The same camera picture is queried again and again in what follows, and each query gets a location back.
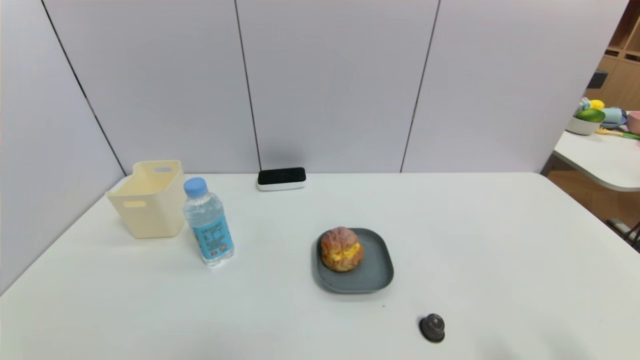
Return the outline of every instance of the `cream plastic basket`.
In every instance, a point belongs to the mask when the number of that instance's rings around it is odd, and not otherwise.
[[[107,198],[138,239],[170,238],[184,225],[184,172],[179,161],[142,161]]]

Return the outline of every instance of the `yellow toy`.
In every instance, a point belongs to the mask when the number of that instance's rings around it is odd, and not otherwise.
[[[602,110],[604,109],[604,102],[602,102],[601,100],[591,100],[589,109]]]

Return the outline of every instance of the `white wall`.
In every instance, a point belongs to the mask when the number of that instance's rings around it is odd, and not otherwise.
[[[46,0],[125,171],[258,172],[234,0]]]
[[[262,168],[398,172],[437,0],[238,0]]]
[[[539,172],[627,0],[443,0],[404,172]]]
[[[0,292],[123,177],[41,2],[4,0],[2,25]]]

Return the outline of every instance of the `gray plate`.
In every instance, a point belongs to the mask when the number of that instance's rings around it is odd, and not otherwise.
[[[387,287],[394,278],[391,256],[380,235],[369,229],[351,228],[364,248],[364,258],[358,267],[347,272],[335,272],[324,265],[320,255],[320,235],[316,245],[317,275],[320,283],[335,293],[372,293]]]

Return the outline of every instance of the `blue label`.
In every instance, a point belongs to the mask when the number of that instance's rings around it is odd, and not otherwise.
[[[205,259],[218,258],[234,246],[224,215],[209,225],[194,227],[193,233]]]

